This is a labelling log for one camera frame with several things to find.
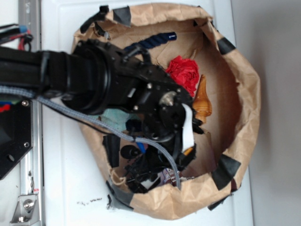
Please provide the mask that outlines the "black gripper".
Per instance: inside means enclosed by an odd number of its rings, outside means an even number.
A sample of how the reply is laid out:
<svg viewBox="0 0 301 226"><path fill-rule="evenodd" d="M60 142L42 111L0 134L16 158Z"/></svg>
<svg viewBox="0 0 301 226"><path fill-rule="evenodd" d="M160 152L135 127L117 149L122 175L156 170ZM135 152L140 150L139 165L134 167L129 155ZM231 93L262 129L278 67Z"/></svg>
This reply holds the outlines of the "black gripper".
<svg viewBox="0 0 301 226"><path fill-rule="evenodd" d="M163 170L179 172L195 158L193 134L203 133L201 121L195 118L190 94L151 63L147 49L113 46L109 53L115 91L109 106L142 116L138 125L128 126L142 136L121 148L124 158L134 159L125 167L127 185L132 192L146 193L160 183Z"/></svg>

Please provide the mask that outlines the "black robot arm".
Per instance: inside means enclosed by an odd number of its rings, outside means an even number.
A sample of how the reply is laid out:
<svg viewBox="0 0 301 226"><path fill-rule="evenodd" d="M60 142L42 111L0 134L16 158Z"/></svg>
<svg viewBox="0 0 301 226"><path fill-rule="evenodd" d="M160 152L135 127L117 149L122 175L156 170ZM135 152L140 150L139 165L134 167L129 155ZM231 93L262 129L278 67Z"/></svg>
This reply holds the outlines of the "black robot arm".
<svg viewBox="0 0 301 226"><path fill-rule="evenodd" d="M72 54L0 49L0 91L36 99L105 133L110 165L120 156L127 186L146 193L160 173L179 171L196 157L194 133L202 133L192 98L142 46L120 49L98 40L80 41Z"/></svg>

